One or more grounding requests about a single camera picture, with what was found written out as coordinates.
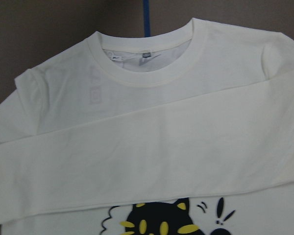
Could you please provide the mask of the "white long-sleeve cat shirt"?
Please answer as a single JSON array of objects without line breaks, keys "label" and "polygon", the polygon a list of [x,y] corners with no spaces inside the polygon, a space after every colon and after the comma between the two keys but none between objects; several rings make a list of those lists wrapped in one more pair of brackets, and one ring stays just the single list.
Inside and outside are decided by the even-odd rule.
[{"label": "white long-sleeve cat shirt", "polygon": [[3,235],[294,235],[294,41],[96,32],[0,104]]}]

